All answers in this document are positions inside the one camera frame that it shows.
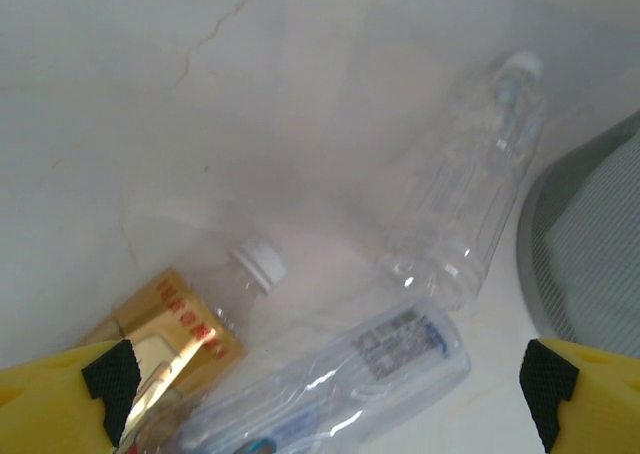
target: plastic bottle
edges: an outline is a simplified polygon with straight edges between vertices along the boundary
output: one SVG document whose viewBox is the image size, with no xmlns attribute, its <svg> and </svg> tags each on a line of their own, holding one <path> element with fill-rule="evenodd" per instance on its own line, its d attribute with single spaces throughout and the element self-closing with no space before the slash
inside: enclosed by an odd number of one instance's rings
<svg viewBox="0 0 640 454">
<path fill-rule="evenodd" d="M 452 96 L 438 120 L 444 149 L 424 153 L 427 166 L 389 230 L 381 264 L 445 309 L 473 300 L 487 275 L 538 142 L 541 74 L 538 56 L 520 52 Z"/>
<path fill-rule="evenodd" d="M 256 299 L 266 296 L 286 269 L 269 243 L 249 239 L 232 249 L 221 267 L 187 267 L 182 272 L 207 307 L 245 341 Z"/>
<path fill-rule="evenodd" d="M 154 436 L 148 436 L 144 452 L 340 452 L 371 430 L 379 433 L 428 406 L 469 369 L 446 314 L 427 299 L 410 301 L 196 410 L 161 447 L 150 447 Z"/>
</svg>

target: bottle cap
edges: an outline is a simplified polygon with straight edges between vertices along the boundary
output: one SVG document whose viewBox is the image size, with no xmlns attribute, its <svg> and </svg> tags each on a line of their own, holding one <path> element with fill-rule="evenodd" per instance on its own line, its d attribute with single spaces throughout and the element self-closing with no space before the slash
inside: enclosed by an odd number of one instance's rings
<svg viewBox="0 0 640 454">
<path fill-rule="evenodd" d="M 265 241 L 249 239 L 233 249 L 231 255 L 255 277 L 265 294 L 287 272 L 278 253 Z"/>
<path fill-rule="evenodd" d="M 515 67 L 528 72 L 538 82 L 542 77 L 543 63 L 540 56 L 531 51 L 516 52 L 504 63 L 505 68 Z"/>
</svg>

